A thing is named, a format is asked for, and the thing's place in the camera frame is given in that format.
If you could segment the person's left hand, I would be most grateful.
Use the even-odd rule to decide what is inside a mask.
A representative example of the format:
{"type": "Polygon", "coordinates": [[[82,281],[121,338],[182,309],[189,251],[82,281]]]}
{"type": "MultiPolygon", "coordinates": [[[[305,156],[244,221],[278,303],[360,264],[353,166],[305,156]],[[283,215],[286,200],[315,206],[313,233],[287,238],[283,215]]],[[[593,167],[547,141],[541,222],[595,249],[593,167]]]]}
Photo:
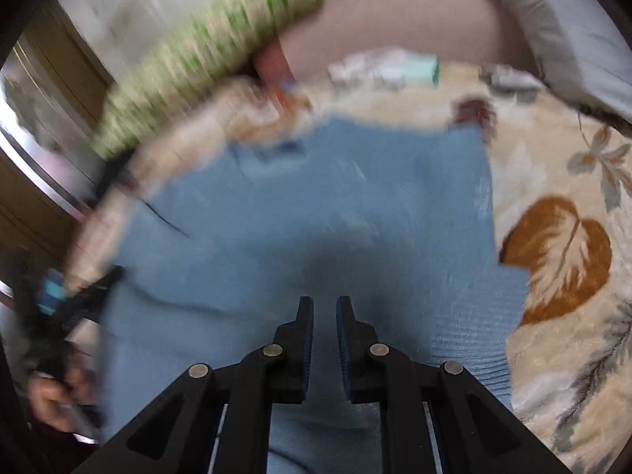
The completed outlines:
{"type": "Polygon", "coordinates": [[[78,431],[68,407],[89,406],[96,400],[94,372],[86,368],[86,356],[69,356],[64,382],[47,373],[33,371],[28,381],[28,398],[34,417],[61,432],[78,431]]]}

